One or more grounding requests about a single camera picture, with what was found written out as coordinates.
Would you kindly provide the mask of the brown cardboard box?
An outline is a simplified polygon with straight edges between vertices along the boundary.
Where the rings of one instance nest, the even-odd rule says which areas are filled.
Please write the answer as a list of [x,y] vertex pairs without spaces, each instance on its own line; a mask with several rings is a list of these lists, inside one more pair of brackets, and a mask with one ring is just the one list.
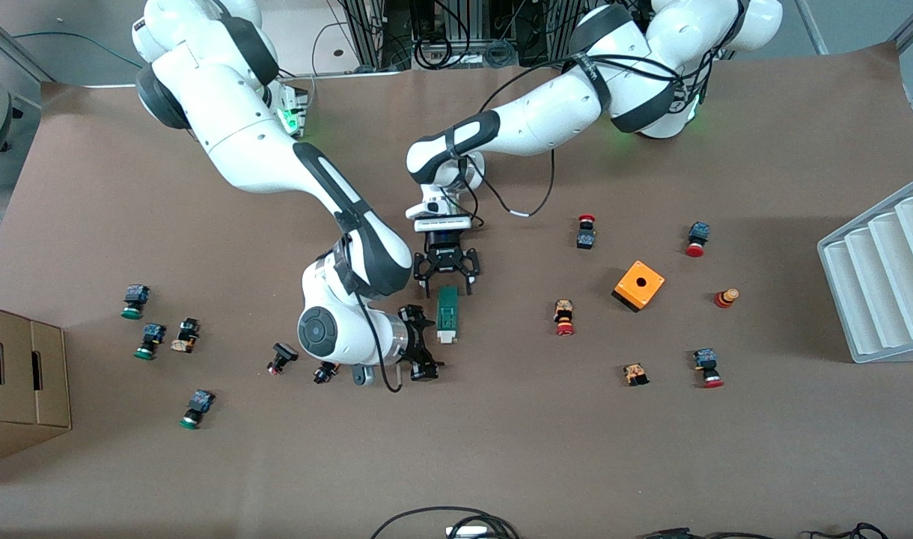
[[63,329],[0,310],[0,460],[70,431]]

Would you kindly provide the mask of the white ribbed plastic tray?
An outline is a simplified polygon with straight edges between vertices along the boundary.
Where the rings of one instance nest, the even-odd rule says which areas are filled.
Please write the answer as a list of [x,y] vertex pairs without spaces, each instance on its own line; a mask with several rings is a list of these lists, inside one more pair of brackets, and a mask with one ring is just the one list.
[[913,362],[913,181],[818,242],[854,364]]

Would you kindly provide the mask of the black square push button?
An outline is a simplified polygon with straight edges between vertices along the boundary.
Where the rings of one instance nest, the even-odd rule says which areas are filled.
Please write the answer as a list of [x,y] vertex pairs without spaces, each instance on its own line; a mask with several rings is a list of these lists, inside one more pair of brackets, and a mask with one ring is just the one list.
[[267,371],[272,376],[282,374],[284,366],[288,365],[289,362],[296,361],[299,357],[299,352],[289,344],[285,344],[285,342],[275,342],[272,349],[274,349],[275,357],[267,365]]

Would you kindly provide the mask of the green load switch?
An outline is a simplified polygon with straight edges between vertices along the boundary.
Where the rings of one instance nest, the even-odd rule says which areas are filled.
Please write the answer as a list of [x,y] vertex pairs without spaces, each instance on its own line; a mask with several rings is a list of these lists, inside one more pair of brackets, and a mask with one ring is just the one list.
[[437,290],[436,334],[440,344],[454,344],[459,337],[459,289],[456,286]]

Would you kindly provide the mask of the orange button enclosure box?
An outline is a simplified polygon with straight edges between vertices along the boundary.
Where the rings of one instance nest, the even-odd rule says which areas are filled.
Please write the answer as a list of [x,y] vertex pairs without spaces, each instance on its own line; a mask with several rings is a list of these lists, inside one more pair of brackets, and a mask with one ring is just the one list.
[[635,261],[617,281],[611,296],[627,309],[638,313],[652,301],[665,283],[665,277],[640,260]]

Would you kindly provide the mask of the green push button blue block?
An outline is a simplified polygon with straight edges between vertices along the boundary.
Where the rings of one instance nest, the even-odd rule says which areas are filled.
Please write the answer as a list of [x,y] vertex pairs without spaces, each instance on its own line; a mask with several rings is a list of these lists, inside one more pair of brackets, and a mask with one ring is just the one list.
[[180,419],[180,426],[186,429],[197,430],[202,422],[204,414],[210,411],[213,405],[215,395],[207,390],[197,389],[189,399],[189,409]]
[[126,289],[124,303],[120,315],[125,320],[141,320],[143,311],[150,297],[150,288],[142,284],[132,284]]
[[153,361],[158,353],[158,346],[165,340],[167,327],[158,323],[148,323],[143,327],[141,344],[136,347],[134,356],[145,361]]

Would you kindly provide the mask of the white platform board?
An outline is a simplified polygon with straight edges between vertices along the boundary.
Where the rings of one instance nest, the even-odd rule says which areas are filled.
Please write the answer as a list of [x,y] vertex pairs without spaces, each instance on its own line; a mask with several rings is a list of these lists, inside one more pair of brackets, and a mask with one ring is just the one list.
[[256,0],[280,76],[395,73],[411,66],[404,0]]

